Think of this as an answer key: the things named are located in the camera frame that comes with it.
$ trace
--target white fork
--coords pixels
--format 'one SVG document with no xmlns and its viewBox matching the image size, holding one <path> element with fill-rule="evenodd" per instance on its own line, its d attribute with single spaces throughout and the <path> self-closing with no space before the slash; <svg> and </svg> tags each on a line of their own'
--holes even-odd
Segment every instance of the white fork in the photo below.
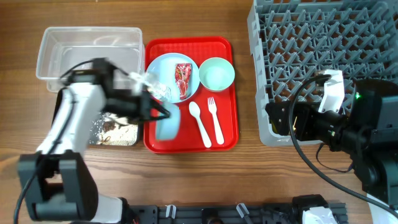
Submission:
<svg viewBox="0 0 398 224">
<path fill-rule="evenodd" d="M 220 123 L 218 122 L 217 106 L 216 106 L 216 102 L 214 101 L 214 98 L 213 97 L 209 97 L 207 99 L 207 104 L 209 106 L 210 113 L 213 115 L 214 129 L 216 130 L 217 143 L 218 144 L 224 144 L 223 132 L 221 131 Z"/>
</svg>

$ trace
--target green bowl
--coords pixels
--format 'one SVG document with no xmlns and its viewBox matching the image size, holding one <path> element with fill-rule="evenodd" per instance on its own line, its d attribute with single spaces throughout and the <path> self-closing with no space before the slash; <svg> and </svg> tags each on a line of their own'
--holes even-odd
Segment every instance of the green bowl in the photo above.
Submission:
<svg viewBox="0 0 398 224">
<path fill-rule="evenodd" d="M 209 58 L 200 65 L 199 80 L 210 91 L 223 91 L 234 82 L 234 79 L 234 67 L 223 58 Z"/>
</svg>

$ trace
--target metal mesh rack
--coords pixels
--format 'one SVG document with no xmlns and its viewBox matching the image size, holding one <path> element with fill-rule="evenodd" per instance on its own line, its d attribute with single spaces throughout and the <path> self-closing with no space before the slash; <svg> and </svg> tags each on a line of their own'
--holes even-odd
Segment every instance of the metal mesh rack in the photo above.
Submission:
<svg viewBox="0 0 398 224">
<path fill-rule="evenodd" d="M 248 29 L 261 141 L 268 146 L 291 145 L 290 138 L 272 131 L 265 105 L 291 100 L 318 70 L 343 71 L 345 113 L 350 111 L 356 80 L 398 83 L 397 27 L 398 1 L 393 0 L 254 0 Z M 313 83 L 299 100 L 320 102 L 322 96 Z"/>
</svg>

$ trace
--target wooden table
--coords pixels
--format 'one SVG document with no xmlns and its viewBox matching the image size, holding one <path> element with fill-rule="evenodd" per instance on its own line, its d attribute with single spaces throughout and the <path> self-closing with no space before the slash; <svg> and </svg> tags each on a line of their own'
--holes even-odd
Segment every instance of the wooden table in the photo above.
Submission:
<svg viewBox="0 0 398 224">
<path fill-rule="evenodd" d="M 162 37 L 220 35 L 233 47 L 240 134 L 236 147 L 179 155 L 155 155 L 141 142 L 135 147 L 90 148 L 85 160 L 102 194 L 125 197 L 131 205 L 260 204 L 322 194 L 347 203 L 350 223 L 371 223 L 367 203 L 321 180 L 293 147 L 266 147 L 260 142 L 246 24 L 251 0 L 37 1 L 0 0 L 0 223 L 12 222 L 21 190 L 19 154 L 35 151 L 52 120 L 56 96 L 35 77 L 40 41 L 49 26 L 139 27 L 145 44 Z M 303 149 L 313 162 L 316 149 Z M 350 164 L 342 152 L 325 149 L 320 157 L 339 169 Z M 352 172 L 321 170 L 362 192 Z M 21 223 L 30 223 L 25 205 Z"/>
</svg>

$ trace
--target white spoon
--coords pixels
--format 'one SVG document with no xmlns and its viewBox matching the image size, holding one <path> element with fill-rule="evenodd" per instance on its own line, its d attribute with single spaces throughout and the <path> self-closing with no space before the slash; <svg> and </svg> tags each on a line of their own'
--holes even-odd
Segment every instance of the white spoon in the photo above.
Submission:
<svg viewBox="0 0 398 224">
<path fill-rule="evenodd" d="M 206 132 L 205 127 L 203 126 L 203 123 L 201 122 L 201 119 L 200 119 L 200 108 L 194 101 L 189 103 L 189 113 L 191 113 L 191 115 L 194 118 L 197 119 L 198 125 L 199 125 L 201 139 L 203 140 L 203 143 L 204 143 L 205 147 L 210 148 L 211 147 L 211 141 L 210 141 L 209 135 Z"/>
</svg>

